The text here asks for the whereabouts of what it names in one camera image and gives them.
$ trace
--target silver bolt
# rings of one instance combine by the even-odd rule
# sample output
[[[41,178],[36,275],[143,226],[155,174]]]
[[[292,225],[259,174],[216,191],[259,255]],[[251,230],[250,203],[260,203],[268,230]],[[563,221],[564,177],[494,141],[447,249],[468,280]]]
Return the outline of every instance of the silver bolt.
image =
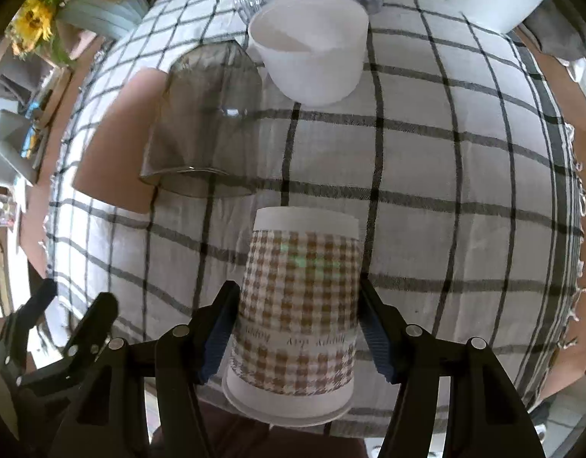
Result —
[[[471,345],[475,349],[484,349],[487,346],[486,341],[484,341],[482,338],[471,339]]]
[[[184,338],[187,334],[189,334],[189,327],[188,326],[176,326],[172,329],[172,335],[175,338]]]
[[[124,345],[124,341],[121,338],[115,338],[111,342],[109,342],[109,348],[113,351],[119,348],[122,348]]]
[[[418,338],[422,336],[422,327],[417,326],[416,324],[410,324],[405,328],[405,333],[413,338]]]

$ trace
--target tablecloth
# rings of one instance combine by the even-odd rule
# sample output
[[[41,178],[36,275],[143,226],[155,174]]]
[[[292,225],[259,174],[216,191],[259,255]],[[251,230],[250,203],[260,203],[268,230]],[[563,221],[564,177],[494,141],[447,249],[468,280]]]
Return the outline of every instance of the tablecloth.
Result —
[[[232,0],[158,0],[97,58],[53,177],[48,273],[61,304],[80,317],[111,291],[118,335],[156,339],[226,279],[240,281],[258,208],[327,208],[361,222],[362,269],[385,302],[439,338],[486,339],[531,402],[576,295],[582,189],[573,130],[521,41],[444,0],[384,0],[370,16],[361,81],[340,102],[306,108],[259,68],[255,195],[156,191],[138,215],[72,188],[96,124],[139,68],[167,71],[190,48],[231,38],[248,45]],[[199,395],[233,411],[220,382]],[[448,414],[442,382],[436,432]],[[397,392],[359,335],[353,407],[314,430],[384,435]]]

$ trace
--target cup base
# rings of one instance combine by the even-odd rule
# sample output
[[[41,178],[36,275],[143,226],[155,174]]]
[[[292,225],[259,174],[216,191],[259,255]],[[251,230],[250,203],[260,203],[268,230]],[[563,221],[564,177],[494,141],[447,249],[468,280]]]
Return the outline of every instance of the cup base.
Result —
[[[225,397],[237,410],[260,422],[280,427],[312,427],[339,418],[352,407],[353,387],[354,379],[332,393],[318,394],[317,396],[285,396],[264,391],[248,384],[238,377],[230,367],[228,367],[222,382]],[[234,393],[244,394],[245,397],[236,397]],[[251,407],[249,406],[251,401],[255,406],[274,409],[282,414],[267,413],[256,407]],[[327,413],[320,413],[321,408],[327,407]],[[304,413],[307,416],[287,416]]]

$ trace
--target checkered paper cup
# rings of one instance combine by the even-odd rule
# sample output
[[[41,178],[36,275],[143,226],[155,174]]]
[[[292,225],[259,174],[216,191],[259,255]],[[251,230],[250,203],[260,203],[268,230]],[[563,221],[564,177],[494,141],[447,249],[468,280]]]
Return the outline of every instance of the checkered paper cup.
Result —
[[[328,210],[257,211],[225,395],[288,427],[350,408],[361,267],[358,220]]]

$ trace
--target yellow flower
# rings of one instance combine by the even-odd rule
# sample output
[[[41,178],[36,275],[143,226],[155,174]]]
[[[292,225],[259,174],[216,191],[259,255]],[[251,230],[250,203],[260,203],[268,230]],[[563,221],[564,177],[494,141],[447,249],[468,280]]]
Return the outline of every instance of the yellow flower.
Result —
[[[51,37],[51,21],[54,13],[50,7],[39,0],[26,0],[19,15],[13,21],[13,28],[21,39],[24,52],[31,52],[39,39],[47,41]]]

